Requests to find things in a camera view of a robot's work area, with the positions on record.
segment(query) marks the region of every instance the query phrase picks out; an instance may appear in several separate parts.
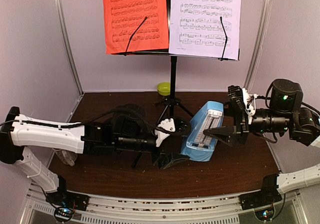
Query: black cable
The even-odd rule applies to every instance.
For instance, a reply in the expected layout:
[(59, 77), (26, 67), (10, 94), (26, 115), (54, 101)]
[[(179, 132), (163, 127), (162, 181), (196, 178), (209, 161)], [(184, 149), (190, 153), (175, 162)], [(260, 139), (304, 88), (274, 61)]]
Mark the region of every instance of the black cable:
[(53, 217), (54, 217), (54, 219), (55, 219), (57, 222), (60, 222), (60, 223), (61, 223), (61, 221), (58, 220), (56, 216), (57, 216), (57, 215), (59, 215), (59, 216), (61, 216), (61, 217), (65, 216), (67, 219), (63, 220), (63, 223), (69, 222), (69, 221), (72, 219), (72, 217), (74, 216), (74, 214), (75, 214), (74, 208), (73, 208), (73, 210), (72, 210), (72, 209), (70, 209), (70, 208), (68, 208), (68, 207), (64, 207), (64, 206), (56, 207), (55, 205), (52, 204), (52, 202), (51, 202), (50, 199), (48, 198), (48, 196), (47, 196), (47, 194), (45, 193), (45, 191), (43, 190), (43, 188), (41, 188), (41, 190), (42, 190), (42, 192), (43, 192), (43, 194), (44, 194), (44, 196), (45, 196), (45, 199), (46, 199), (46, 200), (49, 202), (49, 204), (54, 208), (54, 212), (53, 212)]
[(277, 142), (278, 142), (278, 138), (276, 137), (276, 134), (275, 134), (275, 133), (272, 133), (274, 140), (271, 140), (271, 139), (269, 139), (269, 138), (266, 138), (266, 137), (264, 137), (264, 136), (263, 136), (262, 134), (260, 134), (260, 133), (253, 133), (253, 134), (254, 134), (255, 136), (257, 136), (257, 137), (265, 140), (265, 141), (270, 142), (270, 143), (277, 143)]
[(128, 45), (126, 46), (127, 48), (125, 49), (125, 53), (124, 53), (125, 56), (126, 56), (126, 54), (127, 54), (127, 51), (128, 51), (128, 48), (129, 48), (129, 45), (130, 45), (130, 43), (131, 43), (132, 38), (134, 37), (134, 35), (136, 34), (136, 32), (139, 30), (139, 28), (141, 27), (141, 25), (143, 25), (143, 23), (146, 21), (147, 18), (148, 18), (148, 17), (145, 17), (145, 18), (144, 18), (144, 20), (142, 21), (142, 23), (138, 26), (138, 28), (136, 28), (136, 30), (135, 30), (135, 31), (133, 32), (133, 34), (130, 36)]
[[(181, 131), (181, 132), (171, 132), (171, 131), (168, 131), (168, 130), (162, 128), (162, 127), (158, 127), (157, 125), (153, 125), (153, 124), (149, 123), (143, 115), (141, 115), (140, 113), (138, 113), (138, 112), (136, 112), (136, 111), (134, 111), (132, 109), (129, 109), (129, 108), (115, 108), (115, 109), (109, 110), (107, 112), (104, 112), (104, 113), (98, 115), (97, 117), (89, 119), (89, 120), (87, 120), (85, 122), (80, 122), (80, 123), (75, 123), (75, 124), (70, 124), (70, 125), (57, 125), (57, 124), (50, 124), (50, 123), (42, 123), (42, 122), (37, 122), (37, 121), (31, 121), (31, 120), (23, 120), (21, 122), (22, 123), (27, 123), (27, 124), (33, 124), (33, 125), (46, 126), (46, 127), (51, 127), (51, 128), (69, 129), (69, 128), (77, 128), (77, 127), (89, 124), (91, 122), (94, 122), (97, 119), (103, 118), (106, 115), (109, 115), (109, 114), (114, 113), (114, 112), (122, 112), (122, 113), (133, 114), (134, 116), (136, 116), (137, 118), (142, 120), (145, 123), (145, 125), (150, 127), (151, 129), (155, 129), (155, 130), (161, 131), (163, 133), (170, 134), (172, 136), (185, 136), (185, 135), (189, 134), (190, 131), (191, 131), (190, 123), (188, 121), (185, 121), (182, 118), (180, 118), (180, 119), (184, 123), (186, 123), (185, 129), (183, 131)], [(8, 122), (20, 122), (20, 120), (11, 120), (11, 121), (7, 121), (5, 123), (8, 123)]]
[(248, 102), (248, 104), (246, 105), (246, 108), (249, 108), (250, 107), (250, 104), (252, 103), (252, 101), (254, 100), (254, 96), (252, 95), (251, 97), (250, 97), (250, 100), (249, 100), (249, 102)]
[(0, 127), (4, 124), (7, 124), (7, 123), (14, 123), (14, 122), (19, 122), (19, 120), (9, 120), (9, 121), (5, 121), (3, 123), (0, 123)]
[(284, 207), (285, 207), (285, 203), (286, 203), (286, 194), (283, 195), (283, 202), (282, 202), (282, 207), (281, 207), (280, 211), (276, 214), (275, 217), (272, 218), (272, 221), (273, 221), (274, 219), (276, 219), (276, 218), (280, 215), (280, 213), (282, 212), (282, 210), (283, 210)]
[(226, 47), (226, 45), (227, 45), (227, 41), (228, 41), (228, 36), (227, 36), (227, 33), (226, 33), (226, 30), (225, 30), (225, 26), (223, 25), (223, 23), (222, 23), (222, 16), (220, 16), (220, 22), (221, 22), (221, 26), (222, 26), (222, 28), (223, 28), (223, 31), (225, 32), (224, 33), (224, 35), (225, 35), (225, 42), (224, 42), (224, 49), (223, 49), (223, 52), (222, 52), (222, 57), (221, 57), (221, 61), (223, 61), (223, 59), (224, 59), (224, 54), (225, 54), (225, 47)]
[(269, 86), (269, 88), (268, 88), (268, 90), (266, 91), (266, 94), (265, 94), (265, 106), (267, 107), (267, 108), (270, 108), (270, 106), (268, 105), (268, 100), (270, 100), (270, 98), (268, 98), (268, 96), (269, 96), (269, 93), (270, 93), (270, 90), (272, 89), (272, 86), (273, 86), (273, 83), (272, 84), (270, 84), (270, 86)]

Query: wooden surface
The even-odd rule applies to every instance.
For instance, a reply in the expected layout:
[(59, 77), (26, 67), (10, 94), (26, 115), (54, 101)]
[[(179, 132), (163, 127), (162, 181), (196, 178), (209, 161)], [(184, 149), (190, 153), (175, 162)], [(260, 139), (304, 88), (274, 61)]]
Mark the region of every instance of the wooden surface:
[[(225, 102), (225, 93), (178, 93), (183, 104), (196, 113), (207, 100)], [(141, 105), (151, 122), (156, 122), (163, 106), (154, 103), (161, 97), (147, 93), (89, 93), (77, 108), (72, 121), (84, 121), (117, 105)], [(188, 117), (179, 107), (175, 115)], [(232, 125), (225, 117), (223, 125)], [(181, 138), (164, 141), (166, 152), (180, 152)], [(265, 141), (250, 135), (246, 145), (229, 147), (218, 143), (210, 162), (187, 161), (166, 170), (151, 164), (151, 156), (143, 154), (137, 167), (131, 168), (136, 153), (113, 156), (78, 155), (74, 167), (64, 165), (56, 156), (50, 169), (62, 175), (69, 190), (127, 198), (189, 198), (252, 191), (261, 188), (263, 177), (278, 169)]]

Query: white wall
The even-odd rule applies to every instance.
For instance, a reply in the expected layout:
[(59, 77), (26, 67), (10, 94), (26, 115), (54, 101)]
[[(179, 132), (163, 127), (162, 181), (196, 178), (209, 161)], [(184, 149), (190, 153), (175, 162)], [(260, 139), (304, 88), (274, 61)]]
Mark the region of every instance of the white wall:
[[(78, 94), (64, 51), (54, 0), (0, 0), (0, 122), (11, 106), (65, 121)], [(44, 163), (50, 149), (36, 149)], [(16, 224), (30, 181), (0, 163), (0, 223)]]
[[(304, 102), (320, 109), (319, 10), (319, 0), (273, 0), (252, 93), (264, 95), (274, 79), (287, 78), (300, 83)], [(284, 172), (320, 163), (320, 149), (290, 141), (288, 136), (271, 146)], [(301, 193), (309, 224), (320, 223), (320, 186), (304, 189)]]
[[(103, 0), (62, 0), (75, 65), (84, 91), (156, 91), (170, 79), (163, 56), (105, 54)], [(256, 39), (263, 0), (242, 0), (240, 62), (178, 58), (177, 90), (221, 91), (243, 85)]]

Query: music stand tripod leg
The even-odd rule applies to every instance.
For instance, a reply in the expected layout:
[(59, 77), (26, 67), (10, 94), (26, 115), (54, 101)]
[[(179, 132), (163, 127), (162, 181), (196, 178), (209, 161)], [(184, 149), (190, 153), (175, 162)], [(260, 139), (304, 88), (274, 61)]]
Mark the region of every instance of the music stand tripod leg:
[(190, 112), (184, 105), (181, 104), (181, 100), (176, 98), (176, 77), (177, 77), (177, 56), (171, 56), (171, 74), (170, 74), (170, 95), (163, 98), (162, 103), (164, 104), (164, 110), (161, 113), (158, 122), (159, 123), (164, 117), (166, 111), (169, 109), (170, 117), (175, 114), (175, 106), (179, 106), (184, 112), (188, 113), (191, 117), (193, 117), (193, 113)]

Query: sheet music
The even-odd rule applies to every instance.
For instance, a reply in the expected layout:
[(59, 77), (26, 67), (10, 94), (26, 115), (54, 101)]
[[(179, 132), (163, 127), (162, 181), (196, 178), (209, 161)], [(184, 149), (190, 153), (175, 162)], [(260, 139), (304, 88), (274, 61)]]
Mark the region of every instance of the sheet music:
[(171, 0), (169, 53), (238, 60), (241, 0)]
[(103, 0), (106, 53), (169, 47), (166, 0)]

